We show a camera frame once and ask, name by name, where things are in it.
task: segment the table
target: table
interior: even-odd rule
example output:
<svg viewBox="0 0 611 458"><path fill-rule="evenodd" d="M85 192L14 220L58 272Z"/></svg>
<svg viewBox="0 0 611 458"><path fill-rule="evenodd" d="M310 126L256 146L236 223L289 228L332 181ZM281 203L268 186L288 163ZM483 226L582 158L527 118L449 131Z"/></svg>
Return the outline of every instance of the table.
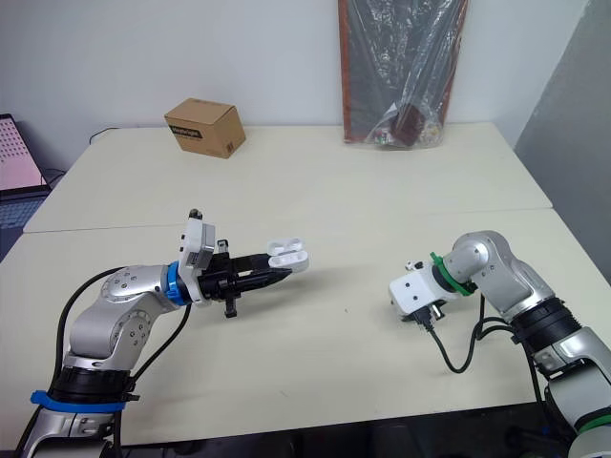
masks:
<svg viewBox="0 0 611 458"><path fill-rule="evenodd" d="M611 344L602 305L611 290L552 209L420 215L353 215L269 224L221 222L233 256L264 251L278 236L304 238L310 269L244 294L238 318L223 306L194 308L179 338L137 385L123 421L125 444L159 443L295 427L500 406L534 400L521 349L496 333L479 343L462 375L444 366L430 336L400 322L389 281L406 260L445 254L465 232L495 229L546 279L583 324ZM0 264L0 449L15 446L46 388L55 324L63 303L91 275L124 264L170 262L182 224L25 234ZM83 294L78 311L99 285ZM436 330L462 362L478 297L444 307ZM181 313L162 316L141 361L165 340Z"/></svg>
<svg viewBox="0 0 611 458"><path fill-rule="evenodd" d="M167 128L112 131L89 147L25 228L46 232L261 218L550 208L491 123L449 125L442 146L346 145L342 129L251 127L229 159L184 152Z"/></svg>

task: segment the laptop keyboard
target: laptop keyboard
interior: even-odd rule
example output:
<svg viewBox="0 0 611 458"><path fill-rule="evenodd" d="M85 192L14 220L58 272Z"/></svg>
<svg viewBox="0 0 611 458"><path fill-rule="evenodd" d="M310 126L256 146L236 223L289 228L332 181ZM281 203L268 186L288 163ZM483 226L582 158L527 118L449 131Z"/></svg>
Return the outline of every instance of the laptop keyboard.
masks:
<svg viewBox="0 0 611 458"><path fill-rule="evenodd" d="M0 229L23 227L43 200L30 200L0 205Z"/></svg>

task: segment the laptop screen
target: laptop screen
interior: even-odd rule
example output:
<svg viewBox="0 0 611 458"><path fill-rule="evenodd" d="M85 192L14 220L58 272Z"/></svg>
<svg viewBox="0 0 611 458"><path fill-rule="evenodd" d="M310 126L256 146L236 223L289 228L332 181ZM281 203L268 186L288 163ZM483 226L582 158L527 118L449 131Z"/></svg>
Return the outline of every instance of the laptop screen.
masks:
<svg viewBox="0 0 611 458"><path fill-rule="evenodd" d="M46 184L12 118L0 117L0 191Z"/></svg>

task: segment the floor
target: floor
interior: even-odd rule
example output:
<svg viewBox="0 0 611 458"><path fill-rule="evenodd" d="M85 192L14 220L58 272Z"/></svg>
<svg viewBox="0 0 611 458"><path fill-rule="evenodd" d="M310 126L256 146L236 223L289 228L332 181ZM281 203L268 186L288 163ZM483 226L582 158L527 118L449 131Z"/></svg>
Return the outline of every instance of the floor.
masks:
<svg viewBox="0 0 611 458"><path fill-rule="evenodd" d="M535 404L124 448L124 458L559 458ZM519 434L519 428L528 432ZM549 436L543 443L549 442Z"/></svg>

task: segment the brown cardboard box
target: brown cardboard box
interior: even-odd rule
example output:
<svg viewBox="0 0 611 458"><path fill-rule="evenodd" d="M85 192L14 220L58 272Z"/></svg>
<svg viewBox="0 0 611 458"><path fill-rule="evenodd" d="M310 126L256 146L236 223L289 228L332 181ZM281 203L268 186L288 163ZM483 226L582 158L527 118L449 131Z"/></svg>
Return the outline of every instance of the brown cardboard box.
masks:
<svg viewBox="0 0 611 458"><path fill-rule="evenodd" d="M184 151L227 159L246 140L233 105L187 98L165 120Z"/></svg>

